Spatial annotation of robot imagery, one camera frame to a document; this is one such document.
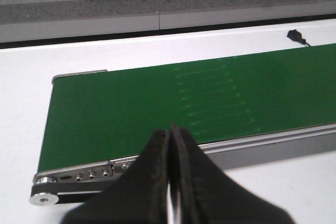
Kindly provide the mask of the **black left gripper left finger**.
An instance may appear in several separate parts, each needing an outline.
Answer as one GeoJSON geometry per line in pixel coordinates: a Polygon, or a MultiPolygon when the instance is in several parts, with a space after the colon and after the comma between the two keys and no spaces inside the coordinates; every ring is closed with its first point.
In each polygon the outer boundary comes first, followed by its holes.
{"type": "Polygon", "coordinates": [[[69,211],[62,223],[167,223],[169,133],[155,130],[114,183],[69,211]]]}

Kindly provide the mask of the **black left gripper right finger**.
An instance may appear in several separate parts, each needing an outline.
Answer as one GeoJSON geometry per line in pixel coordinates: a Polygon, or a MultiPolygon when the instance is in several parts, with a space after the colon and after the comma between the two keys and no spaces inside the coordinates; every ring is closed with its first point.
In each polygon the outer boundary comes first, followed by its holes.
{"type": "Polygon", "coordinates": [[[169,175],[177,223],[293,223],[283,209],[236,183],[199,148],[186,128],[171,125],[169,175]]]}

